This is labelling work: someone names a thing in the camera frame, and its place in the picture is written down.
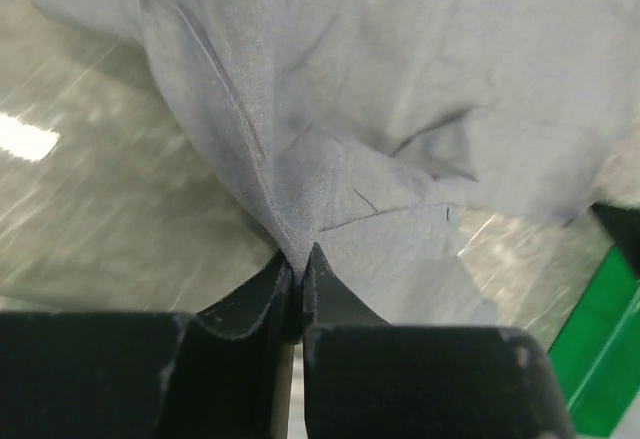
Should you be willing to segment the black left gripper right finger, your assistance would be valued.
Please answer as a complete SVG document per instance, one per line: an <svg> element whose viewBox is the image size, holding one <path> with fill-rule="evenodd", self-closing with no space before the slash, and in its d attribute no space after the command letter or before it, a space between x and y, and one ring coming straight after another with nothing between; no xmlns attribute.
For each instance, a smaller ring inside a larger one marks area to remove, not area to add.
<svg viewBox="0 0 640 439"><path fill-rule="evenodd" d="M311 438L571 438L547 353L522 330L392 325L311 250L301 293Z"/></svg>

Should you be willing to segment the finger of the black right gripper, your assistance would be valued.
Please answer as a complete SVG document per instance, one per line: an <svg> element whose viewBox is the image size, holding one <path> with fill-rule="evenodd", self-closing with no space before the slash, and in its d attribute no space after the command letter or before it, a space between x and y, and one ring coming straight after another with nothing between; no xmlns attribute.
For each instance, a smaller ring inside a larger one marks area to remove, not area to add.
<svg viewBox="0 0 640 439"><path fill-rule="evenodd" d="M620 249L631 270L639 273L640 216L638 209L616 207L596 202L590 207L614 244Z"/></svg>

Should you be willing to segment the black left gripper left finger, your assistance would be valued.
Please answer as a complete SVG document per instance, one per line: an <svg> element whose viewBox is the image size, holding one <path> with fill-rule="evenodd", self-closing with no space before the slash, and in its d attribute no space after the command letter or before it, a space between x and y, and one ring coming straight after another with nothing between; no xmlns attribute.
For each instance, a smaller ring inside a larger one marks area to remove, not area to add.
<svg viewBox="0 0 640 439"><path fill-rule="evenodd" d="M293 348L282 255L196 313L5 312L5 438L283 438Z"/></svg>

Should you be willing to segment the grey long sleeve shirt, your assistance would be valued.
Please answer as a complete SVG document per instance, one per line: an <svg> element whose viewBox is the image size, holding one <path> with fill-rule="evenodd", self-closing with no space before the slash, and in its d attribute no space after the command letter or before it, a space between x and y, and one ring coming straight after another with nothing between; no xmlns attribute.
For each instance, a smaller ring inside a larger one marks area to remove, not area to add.
<svg viewBox="0 0 640 439"><path fill-rule="evenodd" d="M490 323L461 212L570 222L638 102L639 0L34 2L138 43L294 272L394 322Z"/></svg>

